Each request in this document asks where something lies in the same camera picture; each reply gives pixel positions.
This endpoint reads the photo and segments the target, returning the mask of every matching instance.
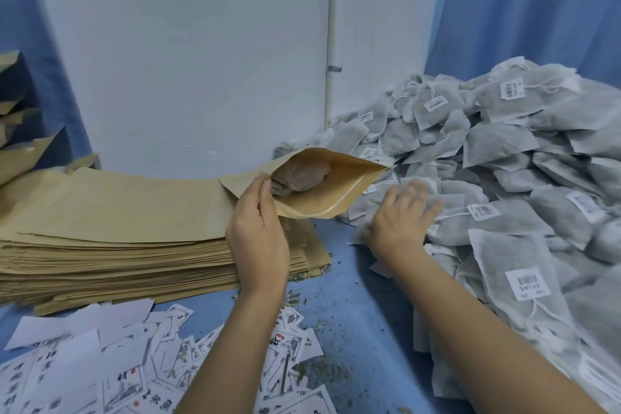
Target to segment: forearm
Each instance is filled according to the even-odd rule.
[[[248,414],[255,404],[263,361],[282,290],[237,298],[229,319],[187,393],[178,414]]]
[[[480,413],[603,412],[577,384],[480,304],[423,248],[396,274]]]

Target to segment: pile of cards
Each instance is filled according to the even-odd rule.
[[[24,316],[5,349],[35,347],[0,365],[0,414],[162,414],[175,410],[223,326],[200,340],[178,330],[194,313],[153,300],[92,304],[64,318]],[[335,413],[324,386],[294,365],[323,355],[304,318],[283,307],[261,374],[255,412]]]

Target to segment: stack of paper bags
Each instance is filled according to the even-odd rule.
[[[384,167],[324,149],[324,183],[277,200],[279,214],[331,218]],[[261,170],[273,172],[286,156]],[[35,304],[35,314],[108,300],[156,302],[238,286],[224,239],[237,198],[255,177],[149,179],[78,168],[38,170],[0,187],[0,303]],[[291,272],[316,276],[330,258],[308,220],[282,218]]]

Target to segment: blue curtain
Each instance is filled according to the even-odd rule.
[[[621,87],[621,0],[445,0],[426,73],[471,79],[523,55]]]
[[[50,154],[46,153],[45,165],[90,154],[80,112],[37,0],[0,0],[0,54],[13,49],[23,54],[14,77],[29,83],[32,90],[18,109],[35,106],[42,110],[42,121],[29,121],[13,139],[49,136],[64,127],[50,146]]]

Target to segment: pile of white bags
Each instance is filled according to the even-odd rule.
[[[330,126],[275,155],[321,145],[389,167],[339,216],[355,244],[390,186],[426,183],[445,203],[427,252],[621,412],[621,90],[516,57],[467,82],[412,74]],[[414,347],[431,352],[434,393],[463,398],[420,315]]]

